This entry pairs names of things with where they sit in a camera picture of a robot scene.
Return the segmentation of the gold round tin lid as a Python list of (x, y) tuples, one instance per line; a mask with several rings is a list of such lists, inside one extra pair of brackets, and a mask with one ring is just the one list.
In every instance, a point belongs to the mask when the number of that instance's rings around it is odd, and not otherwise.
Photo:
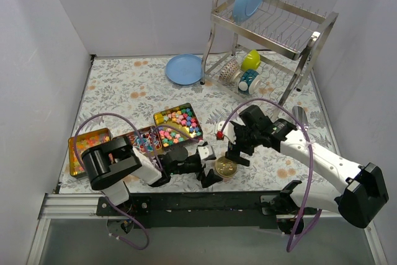
[(229, 181), (237, 172), (238, 165), (222, 156), (215, 161), (214, 170), (215, 173), (221, 177), (224, 181)]

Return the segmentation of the tin of star candies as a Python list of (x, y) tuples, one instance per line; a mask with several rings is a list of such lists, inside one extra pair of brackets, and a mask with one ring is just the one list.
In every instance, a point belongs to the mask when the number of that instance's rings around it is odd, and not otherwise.
[(153, 119), (165, 150), (203, 139), (203, 130), (190, 103), (156, 112)]

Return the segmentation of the metal scoop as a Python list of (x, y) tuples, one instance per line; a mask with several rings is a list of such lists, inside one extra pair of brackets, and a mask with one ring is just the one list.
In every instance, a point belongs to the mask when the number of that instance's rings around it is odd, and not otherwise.
[(301, 106), (293, 106), (292, 114), (303, 125), (305, 130), (309, 129), (308, 118), (304, 108)]

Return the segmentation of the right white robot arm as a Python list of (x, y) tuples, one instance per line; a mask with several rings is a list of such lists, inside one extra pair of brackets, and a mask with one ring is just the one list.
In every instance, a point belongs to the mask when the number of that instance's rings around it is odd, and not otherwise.
[(242, 123), (232, 120), (219, 122), (215, 127), (217, 139), (228, 139), (226, 158), (236, 164), (249, 166), (248, 159), (258, 146), (271, 148), (311, 168), (332, 185), (330, 190), (310, 190), (294, 180), (279, 194), (263, 203), (266, 211), (293, 214), (305, 204), (314, 209), (339, 213), (357, 228), (365, 228), (388, 202), (389, 196), (381, 169), (373, 163), (366, 166), (344, 159), (325, 147), (306, 140), (304, 130), (285, 119), (271, 119), (257, 105), (239, 113)]

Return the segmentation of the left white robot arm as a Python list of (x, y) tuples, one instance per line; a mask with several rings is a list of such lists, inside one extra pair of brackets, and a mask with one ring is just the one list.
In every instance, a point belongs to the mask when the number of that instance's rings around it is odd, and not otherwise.
[(186, 148), (178, 146), (158, 158), (162, 170), (139, 152), (127, 137), (114, 138), (93, 146), (81, 155), (92, 190), (101, 191), (118, 215), (126, 215), (131, 211), (132, 200), (123, 182), (129, 175), (136, 176), (151, 187), (167, 184), (175, 174), (195, 173), (203, 188), (223, 180), (213, 169), (205, 169), (207, 161), (216, 160), (213, 147), (205, 141), (199, 141), (193, 155), (189, 155)]

